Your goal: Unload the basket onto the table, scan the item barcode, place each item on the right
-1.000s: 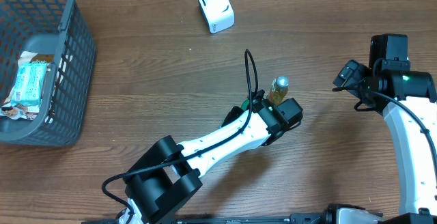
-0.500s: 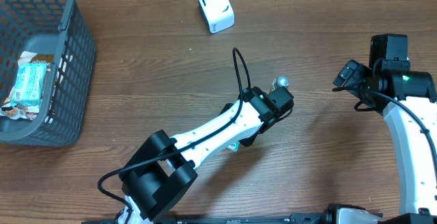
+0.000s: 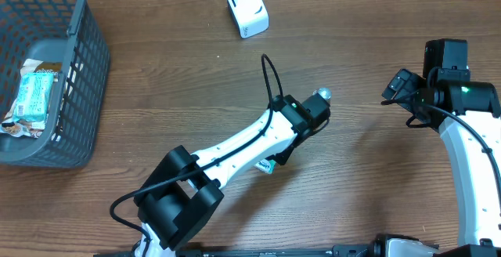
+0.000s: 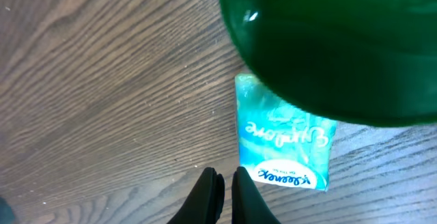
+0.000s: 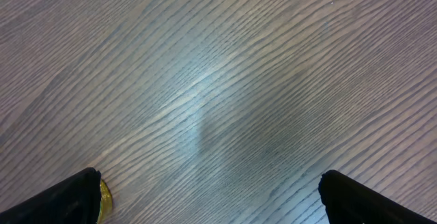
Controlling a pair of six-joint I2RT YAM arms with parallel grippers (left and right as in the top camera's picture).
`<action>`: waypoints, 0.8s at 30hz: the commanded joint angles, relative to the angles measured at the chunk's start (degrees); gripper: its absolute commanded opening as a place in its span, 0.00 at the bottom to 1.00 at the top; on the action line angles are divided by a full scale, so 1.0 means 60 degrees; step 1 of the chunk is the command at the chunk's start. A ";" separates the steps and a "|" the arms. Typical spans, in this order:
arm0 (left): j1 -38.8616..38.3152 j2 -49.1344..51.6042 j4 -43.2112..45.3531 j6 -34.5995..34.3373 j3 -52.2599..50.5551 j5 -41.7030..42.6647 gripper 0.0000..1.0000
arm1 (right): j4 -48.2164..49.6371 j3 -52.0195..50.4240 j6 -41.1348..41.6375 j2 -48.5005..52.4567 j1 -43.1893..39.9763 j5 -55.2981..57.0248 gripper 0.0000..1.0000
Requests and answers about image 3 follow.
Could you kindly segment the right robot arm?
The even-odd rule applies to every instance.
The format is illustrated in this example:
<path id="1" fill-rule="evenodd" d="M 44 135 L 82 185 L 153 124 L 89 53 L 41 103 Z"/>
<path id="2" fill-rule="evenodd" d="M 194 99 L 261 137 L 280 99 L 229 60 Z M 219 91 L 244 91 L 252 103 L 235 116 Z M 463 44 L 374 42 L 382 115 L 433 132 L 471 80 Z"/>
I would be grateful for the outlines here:
<path id="1" fill-rule="evenodd" d="M 500 254 L 500 101 L 493 84 L 471 81 L 467 41 L 425 44 L 422 74 L 402 68 L 382 105 L 410 114 L 410 129 L 436 131 L 448 153 L 459 211 L 457 248 L 442 251 L 417 238 L 380 233 L 365 256 L 498 256 Z"/>

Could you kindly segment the teal white tissue pack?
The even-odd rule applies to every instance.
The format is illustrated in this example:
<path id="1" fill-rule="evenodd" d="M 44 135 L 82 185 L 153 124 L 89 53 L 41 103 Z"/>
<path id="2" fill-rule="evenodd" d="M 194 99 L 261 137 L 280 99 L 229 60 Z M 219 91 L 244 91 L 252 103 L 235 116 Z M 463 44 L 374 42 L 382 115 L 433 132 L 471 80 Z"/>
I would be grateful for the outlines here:
<path id="1" fill-rule="evenodd" d="M 274 160 L 263 159 L 259 161 L 254 167 L 258 170 L 271 175 L 275 169 L 276 162 Z"/>

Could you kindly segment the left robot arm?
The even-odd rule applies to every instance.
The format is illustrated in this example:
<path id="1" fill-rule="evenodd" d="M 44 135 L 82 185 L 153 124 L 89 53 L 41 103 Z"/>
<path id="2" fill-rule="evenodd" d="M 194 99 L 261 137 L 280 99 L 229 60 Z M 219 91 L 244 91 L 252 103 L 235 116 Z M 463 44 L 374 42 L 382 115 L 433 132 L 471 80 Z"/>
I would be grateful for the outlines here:
<path id="1" fill-rule="evenodd" d="M 329 117 L 327 88 L 302 103 L 277 96 L 256 122 L 222 143 L 192 154 L 184 146 L 169 151 L 134 198 L 145 233 L 132 254 L 172 255 L 207 224 L 227 183 L 260 163 L 284 165 Z"/>

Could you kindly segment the yellow drink bottle grey cap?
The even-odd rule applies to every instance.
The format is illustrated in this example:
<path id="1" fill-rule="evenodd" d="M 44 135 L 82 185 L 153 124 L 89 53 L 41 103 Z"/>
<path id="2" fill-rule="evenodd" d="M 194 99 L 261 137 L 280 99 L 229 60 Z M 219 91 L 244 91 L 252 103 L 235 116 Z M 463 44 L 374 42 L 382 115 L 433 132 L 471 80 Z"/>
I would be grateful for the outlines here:
<path id="1" fill-rule="evenodd" d="M 319 88 L 313 92 L 313 95 L 320 95 L 327 103 L 330 102 L 332 92 L 328 88 Z"/>

